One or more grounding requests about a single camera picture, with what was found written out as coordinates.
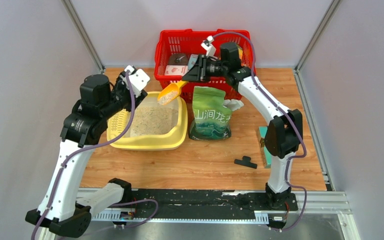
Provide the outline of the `yellow plastic scoop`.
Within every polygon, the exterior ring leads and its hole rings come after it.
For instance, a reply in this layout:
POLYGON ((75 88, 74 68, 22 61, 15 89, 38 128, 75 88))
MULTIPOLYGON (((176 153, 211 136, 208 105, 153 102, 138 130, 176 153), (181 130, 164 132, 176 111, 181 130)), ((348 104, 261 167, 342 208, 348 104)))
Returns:
POLYGON ((157 103, 160 105, 167 105, 182 92, 182 88, 187 84, 187 81, 180 80, 178 82, 170 83, 165 87, 157 97, 157 103))

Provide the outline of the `green litter bag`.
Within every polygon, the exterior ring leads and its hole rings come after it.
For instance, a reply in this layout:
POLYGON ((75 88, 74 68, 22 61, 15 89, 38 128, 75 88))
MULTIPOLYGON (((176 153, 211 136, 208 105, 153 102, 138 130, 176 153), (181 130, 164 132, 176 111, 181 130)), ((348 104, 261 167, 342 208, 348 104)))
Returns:
POLYGON ((193 90, 192 112, 188 136, 196 141, 225 140, 232 136, 230 120, 233 112, 244 106, 241 100, 225 99, 217 88, 196 86, 193 90))

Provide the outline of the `black bag clip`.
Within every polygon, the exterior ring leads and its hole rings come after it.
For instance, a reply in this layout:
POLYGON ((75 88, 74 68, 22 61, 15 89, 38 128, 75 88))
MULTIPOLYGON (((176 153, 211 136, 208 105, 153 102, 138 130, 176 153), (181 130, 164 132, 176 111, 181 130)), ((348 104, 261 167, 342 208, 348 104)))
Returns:
POLYGON ((241 159, 235 159, 234 164, 247 168, 257 169, 258 165, 256 163, 253 163, 251 160, 251 157, 244 155, 241 159))

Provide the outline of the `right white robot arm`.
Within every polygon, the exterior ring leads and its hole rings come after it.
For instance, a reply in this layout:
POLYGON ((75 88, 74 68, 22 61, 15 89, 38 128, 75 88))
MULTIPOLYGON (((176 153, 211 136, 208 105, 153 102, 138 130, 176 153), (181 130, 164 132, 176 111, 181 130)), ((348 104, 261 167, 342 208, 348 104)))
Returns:
POLYGON ((294 187, 289 182, 292 159, 298 158, 299 148, 305 148, 303 141, 303 115, 298 109, 290 110, 280 103, 260 82, 255 65, 245 66, 241 62, 240 48, 234 42, 222 43, 220 57, 215 58, 216 48, 210 40, 201 43, 206 54, 197 62, 182 80, 193 83, 209 82, 211 77, 223 77, 237 93, 245 97, 262 115, 267 126, 264 146, 271 155, 271 172, 266 183, 265 203, 279 209, 294 187))

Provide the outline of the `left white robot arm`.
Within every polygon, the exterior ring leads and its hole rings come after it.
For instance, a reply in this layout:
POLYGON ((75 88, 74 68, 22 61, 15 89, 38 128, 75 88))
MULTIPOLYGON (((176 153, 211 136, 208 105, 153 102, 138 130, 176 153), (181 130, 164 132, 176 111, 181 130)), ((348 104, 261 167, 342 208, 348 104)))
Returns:
POLYGON ((25 220, 34 225, 33 240, 79 238, 94 216, 118 204, 132 205, 132 185, 113 178, 104 187, 78 198, 86 166, 95 149, 102 147, 101 135, 108 120, 122 110, 133 114, 147 96, 150 77, 141 69, 122 71, 111 84, 104 74, 86 77, 80 85, 80 98, 65 118, 57 164, 40 205, 28 211, 25 220))

